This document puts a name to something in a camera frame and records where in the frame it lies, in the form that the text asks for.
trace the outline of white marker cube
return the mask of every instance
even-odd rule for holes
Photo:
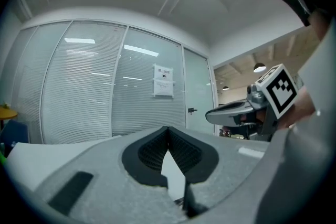
[[[290,109],[298,96],[293,78],[283,64],[268,70],[256,81],[256,86],[263,92],[278,119]]]

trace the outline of yellow table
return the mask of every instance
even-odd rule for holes
[[[15,118],[16,116],[17,116],[16,111],[0,107],[0,122],[1,122],[0,130],[4,128],[4,120],[10,120],[12,118]]]

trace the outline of door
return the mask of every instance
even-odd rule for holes
[[[187,49],[184,49],[184,60],[187,128],[213,134],[214,125],[205,118],[205,113],[214,108],[207,60]]]

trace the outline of window blind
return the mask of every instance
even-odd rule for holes
[[[41,144],[40,99],[48,64],[70,22],[39,26],[17,67],[12,107],[18,120],[28,125],[30,142]]]
[[[173,68],[174,98],[153,96],[153,65]],[[185,95],[181,46],[130,28],[118,63],[112,100],[112,134],[185,126]]]
[[[111,89],[126,27],[74,22],[59,43],[46,75],[41,120],[45,143],[111,136]]]
[[[7,55],[0,79],[0,103],[6,102],[10,104],[12,101],[12,90],[16,68],[22,53],[35,30],[36,27],[20,31]]]

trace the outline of door lock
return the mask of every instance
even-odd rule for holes
[[[191,115],[193,112],[195,112],[195,111],[197,111],[197,109],[194,109],[194,108],[190,108],[190,109],[188,109],[188,113],[190,113],[190,115]]]

